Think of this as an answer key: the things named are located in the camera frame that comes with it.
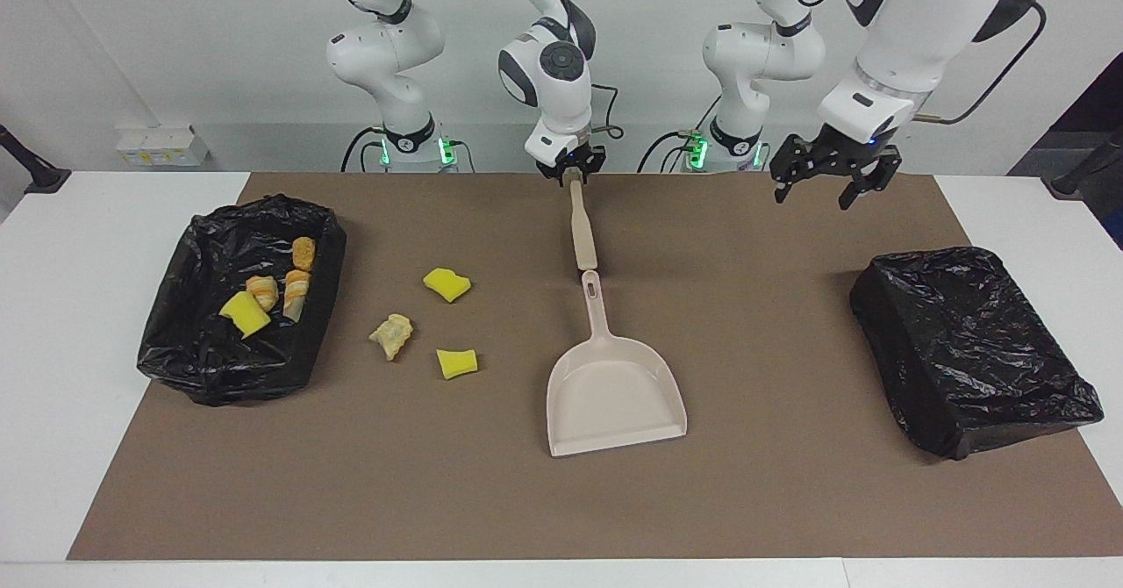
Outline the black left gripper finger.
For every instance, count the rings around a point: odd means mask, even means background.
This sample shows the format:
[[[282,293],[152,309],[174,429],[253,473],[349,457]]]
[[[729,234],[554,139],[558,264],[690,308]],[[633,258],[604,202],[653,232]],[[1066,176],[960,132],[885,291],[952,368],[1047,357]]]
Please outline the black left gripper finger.
[[[839,195],[839,208],[847,211],[853,205],[855,200],[866,195],[871,191],[883,191],[887,189],[896,171],[902,163],[902,156],[897,147],[886,147],[876,156],[874,168],[866,173],[858,164],[858,160],[847,160],[848,175],[851,183],[847,184],[841,195]]]
[[[770,160],[776,203],[782,204],[795,184],[822,175],[829,163],[829,145],[803,140],[801,136],[787,136]]]

